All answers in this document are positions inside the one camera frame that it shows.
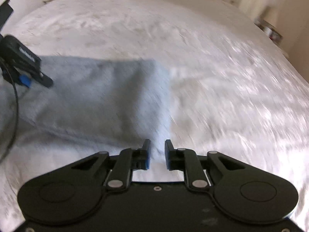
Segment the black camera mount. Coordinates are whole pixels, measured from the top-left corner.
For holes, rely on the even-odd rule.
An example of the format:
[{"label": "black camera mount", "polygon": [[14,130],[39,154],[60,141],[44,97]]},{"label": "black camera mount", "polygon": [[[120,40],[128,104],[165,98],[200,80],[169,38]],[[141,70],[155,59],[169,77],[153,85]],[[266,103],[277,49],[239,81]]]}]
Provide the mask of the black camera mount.
[{"label": "black camera mount", "polygon": [[[0,6],[0,31],[13,13],[9,2],[10,0],[6,0]],[[17,70],[19,69],[45,87],[53,85],[52,79],[41,72],[41,59],[11,35],[0,35],[0,67],[3,78],[11,84],[12,78],[16,84],[30,86],[30,78],[21,74]]]}]

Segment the blue connector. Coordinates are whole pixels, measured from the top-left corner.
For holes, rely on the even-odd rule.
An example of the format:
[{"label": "blue connector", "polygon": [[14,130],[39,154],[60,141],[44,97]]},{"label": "blue connector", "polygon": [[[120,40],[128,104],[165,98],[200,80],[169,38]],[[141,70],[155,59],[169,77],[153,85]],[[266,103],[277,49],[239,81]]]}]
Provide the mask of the blue connector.
[{"label": "blue connector", "polygon": [[19,80],[20,80],[20,82],[21,82],[24,86],[30,88],[30,86],[31,86],[31,79],[30,79],[28,76],[26,76],[26,75],[20,75]]}]

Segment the white bedspread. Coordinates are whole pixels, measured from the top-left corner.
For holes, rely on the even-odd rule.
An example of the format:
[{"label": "white bedspread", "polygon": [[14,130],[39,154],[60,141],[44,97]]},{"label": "white bedspread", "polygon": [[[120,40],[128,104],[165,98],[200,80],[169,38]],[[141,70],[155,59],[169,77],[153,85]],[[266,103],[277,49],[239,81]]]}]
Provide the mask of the white bedspread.
[{"label": "white bedspread", "polygon": [[[220,0],[56,0],[12,33],[37,55],[160,62],[172,76],[174,146],[217,150],[291,181],[300,194],[292,219],[309,231],[309,86],[237,8]],[[1,230],[23,221],[16,193],[25,181],[86,155],[46,149],[1,165]],[[134,179],[181,178],[163,167]]]}]

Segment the circular pad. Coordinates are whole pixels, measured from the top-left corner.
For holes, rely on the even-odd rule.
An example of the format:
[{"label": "circular pad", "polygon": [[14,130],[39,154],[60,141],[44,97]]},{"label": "circular pad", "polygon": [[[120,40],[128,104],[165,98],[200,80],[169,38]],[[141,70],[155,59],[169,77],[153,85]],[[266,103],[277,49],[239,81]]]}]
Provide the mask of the circular pad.
[{"label": "circular pad", "polygon": [[216,185],[214,198],[228,215],[253,224],[271,224],[291,214],[298,202],[295,187],[258,169],[235,170]]},{"label": "circular pad", "polygon": [[85,178],[71,179],[41,176],[23,185],[17,198],[24,216],[46,225],[65,225],[86,217],[101,200],[102,188]]},{"label": "circular pad", "polygon": [[243,197],[255,202],[270,201],[277,194],[273,185],[257,181],[244,184],[240,192]]},{"label": "circular pad", "polygon": [[75,188],[72,184],[57,182],[42,187],[40,190],[40,196],[47,202],[60,203],[72,198],[75,192]]}]

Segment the black cable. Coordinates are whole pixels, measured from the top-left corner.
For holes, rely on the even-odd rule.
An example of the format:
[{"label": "black cable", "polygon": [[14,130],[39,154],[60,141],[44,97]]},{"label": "black cable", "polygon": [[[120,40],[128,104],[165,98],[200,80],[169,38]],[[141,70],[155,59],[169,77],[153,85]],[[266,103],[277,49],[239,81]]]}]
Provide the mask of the black cable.
[{"label": "black cable", "polygon": [[10,150],[12,149],[12,146],[15,142],[16,139],[16,133],[17,133],[17,127],[18,127],[18,121],[19,121],[19,103],[18,103],[18,94],[17,94],[17,90],[16,90],[16,86],[15,86],[15,82],[12,78],[12,75],[9,71],[9,69],[7,68],[7,65],[5,64],[5,62],[1,62],[4,69],[6,70],[6,72],[9,74],[9,77],[12,81],[12,85],[14,88],[14,93],[15,93],[15,101],[16,101],[16,119],[15,119],[15,126],[14,126],[14,131],[13,131],[13,135],[11,137],[10,143],[7,145],[7,148],[4,152],[4,154],[0,157],[0,165],[1,163],[5,160],[5,158],[8,156],[8,154],[10,153]]}]

